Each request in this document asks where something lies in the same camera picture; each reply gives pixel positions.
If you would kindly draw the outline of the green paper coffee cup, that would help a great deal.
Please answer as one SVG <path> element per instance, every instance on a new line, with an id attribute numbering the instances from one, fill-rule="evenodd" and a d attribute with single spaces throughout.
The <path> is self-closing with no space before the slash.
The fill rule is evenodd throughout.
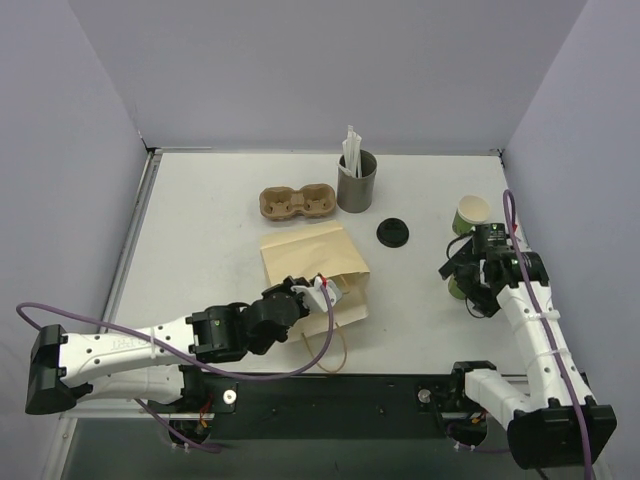
<path id="1" fill-rule="evenodd" d="M 460 289 L 457 280 L 454 275 L 451 275 L 448 279 L 447 289 L 449 294 L 456 300 L 465 301 L 467 295 Z"/>

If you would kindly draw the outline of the brown paper takeout bag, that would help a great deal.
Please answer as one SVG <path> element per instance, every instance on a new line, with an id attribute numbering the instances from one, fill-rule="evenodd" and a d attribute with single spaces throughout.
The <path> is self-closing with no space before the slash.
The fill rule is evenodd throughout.
<path id="1" fill-rule="evenodd" d="M 322 275 L 342 292 L 334 306 L 334 333 L 342 343 L 339 365 L 321 366 L 326 373 L 340 372 L 347 363 L 348 345 L 344 328 L 369 316 L 366 289 L 370 269 L 345 227 L 336 220 L 294 230 L 280 230 L 260 239 L 260 254 L 270 286 L 286 277 L 305 278 L 310 283 Z"/>

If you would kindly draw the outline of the brown pulp cup carrier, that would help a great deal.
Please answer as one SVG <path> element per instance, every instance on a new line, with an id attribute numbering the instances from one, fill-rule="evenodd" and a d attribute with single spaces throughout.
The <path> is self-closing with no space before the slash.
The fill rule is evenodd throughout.
<path id="1" fill-rule="evenodd" d="M 326 183 L 308 184 L 300 189 L 269 187 L 259 195 L 260 213 L 270 221 L 284 221 L 296 216 L 327 217 L 336 208 L 336 193 Z"/>

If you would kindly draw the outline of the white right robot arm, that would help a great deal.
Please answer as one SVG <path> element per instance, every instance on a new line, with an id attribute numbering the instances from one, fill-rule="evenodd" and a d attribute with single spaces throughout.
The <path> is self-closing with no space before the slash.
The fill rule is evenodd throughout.
<path id="1" fill-rule="evenodd" d="M 596 401 L 572 359 L 541 257 L 516 251 L 502 223 L 476 225 L 461 238 L 464 245 L 439 273 L 483 317 L 505 314 L 529 389 L 522 393 L 487 362 L 459 362 L 461 395 L 505 429 L 521 468 L 591 468 L 617 419 L 611 406 Z"/>

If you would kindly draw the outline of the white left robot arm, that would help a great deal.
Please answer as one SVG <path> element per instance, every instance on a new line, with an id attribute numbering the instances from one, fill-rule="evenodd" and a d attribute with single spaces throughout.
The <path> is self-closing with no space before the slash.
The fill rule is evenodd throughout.
<path id="1" fill-rule="evenodd" d="M 30 353 L 25 411 L 47 415 L 98 399 L 146 399 L 199 408 L 207 395 L 199 375 L 247 354 L 265 354 L 301 318 L 324 309 L 319 282 L 287 277 L 251 304 L 211 306 L 173 321 L 134 330 L 121 325 L 97 334 L 42 327 Z"/>

